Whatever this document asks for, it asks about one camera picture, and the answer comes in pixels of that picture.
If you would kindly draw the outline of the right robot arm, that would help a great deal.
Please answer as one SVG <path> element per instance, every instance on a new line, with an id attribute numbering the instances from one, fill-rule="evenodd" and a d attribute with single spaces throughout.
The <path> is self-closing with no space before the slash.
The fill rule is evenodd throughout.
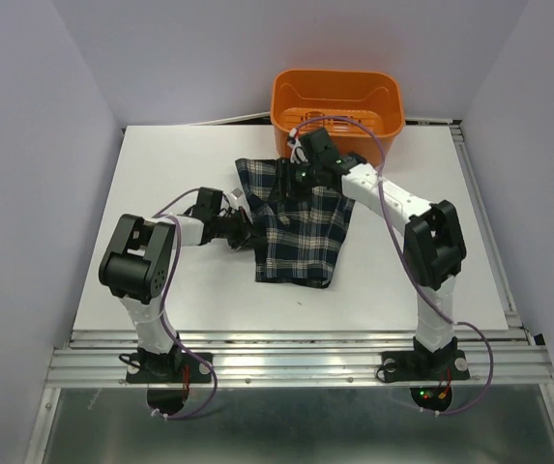
<path id="1" fill-rule="evenodd" d="M 447 365 L 444 348 L 454 339 L 456 277 L 466 247 L 454 205 L 432 203 L 385 179 L 360 155 L 343 155 L 325 129 L 287 135 L 290 159 L 280 174 L 284 191 L 302 194 L 325 187 L 367 207 L 388 227 L 406 275 L 417 292 L 418 322 L 412 365 L 433 377 Z"/>

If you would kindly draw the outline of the aluminium table frame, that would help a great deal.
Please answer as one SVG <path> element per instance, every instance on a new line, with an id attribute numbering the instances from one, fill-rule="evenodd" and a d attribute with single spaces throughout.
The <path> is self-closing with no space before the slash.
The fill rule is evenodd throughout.
<path id="1" fill-rule="evenodd" d="M 432 155 L 455 174 L 475 276 L 493 278 L 460 283 L 464 317 L 506 322 L 458 331 L 471 376 L 453 384 L 445 417 L 420 411 L 407 384 L 376 379 L 382 353 L 404 350 L 413 333 L 381 328 L 396 303 L 364 294 L 365 330 L 189 332 L 219 378 L 214 401 L 189 420 L 151 418 L 147 386 L 126 382 L 117 356 L 134 342 L 129 331 L 76 330 L 52 355 L 27 461 L 554 463 L 551 358 L 517 312 L 460 126 L 411 122 L 395 149 L 403 160 Z"/>

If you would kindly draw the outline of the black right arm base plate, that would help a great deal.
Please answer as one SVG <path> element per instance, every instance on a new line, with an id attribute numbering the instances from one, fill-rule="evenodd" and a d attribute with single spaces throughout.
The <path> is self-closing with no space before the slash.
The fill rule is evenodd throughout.
<path id="1" fill-rule="evenodd" d="M 470 379 L 468 368 L 459 370 L 456 356 L 434 357 L 414 351 L 389 351 L 381 354 L 375 377 L 382 383 L 465 381 Z"/>

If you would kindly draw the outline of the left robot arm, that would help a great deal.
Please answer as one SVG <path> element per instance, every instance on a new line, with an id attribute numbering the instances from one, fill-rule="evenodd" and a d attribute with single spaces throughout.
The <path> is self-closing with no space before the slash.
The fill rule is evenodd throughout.
<path id="1" fill-rule="evenodd" d="M 160 380 L 175 379 L 182 369 L 175 331 L 164 302 L 182 247 L 200 247 L 223 239 L 233 249 L 261 246 L 243 192 L 194 188 L 193 205 L 181 214 L 170 207 L 144 218 L 118 219 L 99 266 L 99 281 L 128 312 L 138 337 L 138 353 L 150 357 L 149 369 Z"/>

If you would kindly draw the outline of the navy plaid pleated skirt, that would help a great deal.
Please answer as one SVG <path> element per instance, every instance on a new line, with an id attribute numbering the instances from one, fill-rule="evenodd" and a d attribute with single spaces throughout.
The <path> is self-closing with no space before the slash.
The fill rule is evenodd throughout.
<path id="1" fill-rule="evenodd" d="M 324 187 L 302 200 L 281 200 L 275 159 L 240 158 L 235 166 L 253 225 L 265 239 L 255 250 L 255 280 L 329 287 L 355 202 Z"/>

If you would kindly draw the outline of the orange plastic basket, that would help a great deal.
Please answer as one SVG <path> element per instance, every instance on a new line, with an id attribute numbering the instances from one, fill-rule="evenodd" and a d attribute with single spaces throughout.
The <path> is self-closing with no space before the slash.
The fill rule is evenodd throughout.
<path id="1" fill-rule="evenodd" d="M 398 83 L 381 72 L 288 70 L 273 83 L 271 123 L 278 154 L 288 158 L 289 132 L 324 128 L 340 152 L 377 166 L 405 125 Z"/>

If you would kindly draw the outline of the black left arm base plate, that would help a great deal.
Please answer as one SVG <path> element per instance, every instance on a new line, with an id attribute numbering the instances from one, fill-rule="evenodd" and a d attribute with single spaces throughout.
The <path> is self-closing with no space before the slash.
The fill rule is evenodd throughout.
<path id="1" fill-rule="evenodd" d="M 211 384 L 209 369 L 188 353 L 153 354 L 142 350 L 122 353 L 118 360 L 126 367 L 129 384 Z"/>

